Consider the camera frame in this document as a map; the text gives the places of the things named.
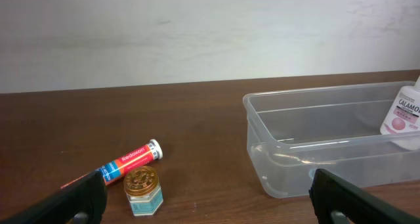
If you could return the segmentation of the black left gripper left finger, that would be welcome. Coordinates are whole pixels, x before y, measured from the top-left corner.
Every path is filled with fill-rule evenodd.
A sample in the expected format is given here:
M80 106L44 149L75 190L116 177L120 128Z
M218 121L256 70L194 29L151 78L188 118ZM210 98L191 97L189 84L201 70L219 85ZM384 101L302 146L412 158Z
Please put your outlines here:
M2 223L95 224L102 221L106 204L107 189L102 173L94 171Z

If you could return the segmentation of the white calamine lotion bottle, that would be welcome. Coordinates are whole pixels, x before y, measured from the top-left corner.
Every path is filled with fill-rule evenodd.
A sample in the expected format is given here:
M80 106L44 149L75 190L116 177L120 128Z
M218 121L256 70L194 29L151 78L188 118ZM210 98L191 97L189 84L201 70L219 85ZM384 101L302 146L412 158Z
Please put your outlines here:
M419 132L419 79L412 86L403 86L384 121L381 124L382 135Z

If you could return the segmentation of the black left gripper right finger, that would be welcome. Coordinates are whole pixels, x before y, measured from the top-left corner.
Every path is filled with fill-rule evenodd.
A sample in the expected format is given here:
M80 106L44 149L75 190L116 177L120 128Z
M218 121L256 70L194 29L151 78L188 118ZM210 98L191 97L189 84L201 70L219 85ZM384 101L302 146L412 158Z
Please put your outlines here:
M378 199L335 174L317 169L309 195L319 224L419 224L419 218Z

